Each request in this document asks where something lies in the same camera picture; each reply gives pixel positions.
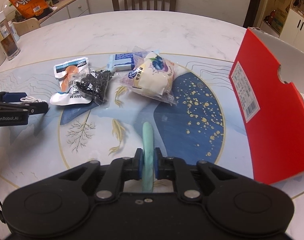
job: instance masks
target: blue packaged snack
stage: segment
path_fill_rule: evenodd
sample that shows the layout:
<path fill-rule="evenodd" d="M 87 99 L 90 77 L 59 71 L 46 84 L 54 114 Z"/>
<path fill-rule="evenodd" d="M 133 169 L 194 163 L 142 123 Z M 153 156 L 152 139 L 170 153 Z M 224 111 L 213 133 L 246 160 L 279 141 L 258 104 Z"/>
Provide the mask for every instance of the blue packaged snack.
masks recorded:
<path fill-rule="evenodd" d="M 113 54 L 109 58 L 107 64 L 107 70 L 109 71 L 123 71 L 123 70 L 133 70 L 135 67 L 133 53 L 120 53 Z"/>

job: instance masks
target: screw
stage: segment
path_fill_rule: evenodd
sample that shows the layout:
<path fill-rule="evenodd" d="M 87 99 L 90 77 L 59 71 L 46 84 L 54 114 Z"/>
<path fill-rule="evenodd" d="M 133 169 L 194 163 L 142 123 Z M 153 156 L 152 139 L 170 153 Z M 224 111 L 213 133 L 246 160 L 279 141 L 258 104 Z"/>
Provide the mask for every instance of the screw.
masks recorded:
<path fill-rule="evenodd" d="M 187 198 L 197 198 L 200 196 L 200 192 L 198 192 L 197 190 L 194 190 L 194 189 L 189 189 L 184 192 L 184 195 Z"/>
<path fill-rule="evenodd" d="M 152 198 L 145 198 L 145 199 L 144 199 L 144 202 L 146 202 L 146 203 L 151 203 L 151 202 L 153 202 L 153 199 L 152 199 Z"/>
<path fill-rule="evenodd" d="M 134 201 L 134 203 L 138 205 L 142 205 L 144 202 L 141 199 L 137 199 L 136 201 Z"/>
<path fill-rule="evenodd" d="M 112 192 L 108 190 L 100 190 L 95 194 L 98 198 L 106 199 L 112 196 Z"/>

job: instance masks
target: white cable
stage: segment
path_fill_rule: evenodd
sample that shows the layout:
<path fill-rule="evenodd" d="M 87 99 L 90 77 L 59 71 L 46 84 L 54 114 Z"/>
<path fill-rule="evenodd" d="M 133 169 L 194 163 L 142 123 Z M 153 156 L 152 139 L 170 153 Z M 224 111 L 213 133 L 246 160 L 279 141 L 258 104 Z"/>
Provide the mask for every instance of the white cable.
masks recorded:
<path fill-rule="evenodd" d="M 40 102 L 46 102 L 46 100 L 41 100 L 40 98 L 34 98 L 26 96 L 25 98 L 20 99 L 23 103 L 40 103 Z"/>

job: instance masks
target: red cardboard box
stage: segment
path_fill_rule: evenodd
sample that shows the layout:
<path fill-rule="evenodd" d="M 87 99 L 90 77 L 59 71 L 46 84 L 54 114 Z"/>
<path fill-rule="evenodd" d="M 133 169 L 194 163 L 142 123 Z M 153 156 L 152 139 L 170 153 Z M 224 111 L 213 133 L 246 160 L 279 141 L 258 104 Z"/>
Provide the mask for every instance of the red cardboard box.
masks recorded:
<path fill-rule="evenodd" d="M 248 136 L 254 179 L 304 171 L 304 53 L 247 29 L 229 75 Z"/>

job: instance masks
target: door frame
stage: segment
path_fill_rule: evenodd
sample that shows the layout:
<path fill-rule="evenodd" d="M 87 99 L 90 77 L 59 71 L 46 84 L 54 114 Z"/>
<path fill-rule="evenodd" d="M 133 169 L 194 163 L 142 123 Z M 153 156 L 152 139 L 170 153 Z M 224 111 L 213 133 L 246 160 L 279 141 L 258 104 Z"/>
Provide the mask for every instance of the door frame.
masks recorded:
<path fill-rule="evenodd" d="M 249 8 L 245 16 L 243 27 L 253 27 L 255 17 L 258 13 L 259 5 L 261 0 L 250 0 Z"/>

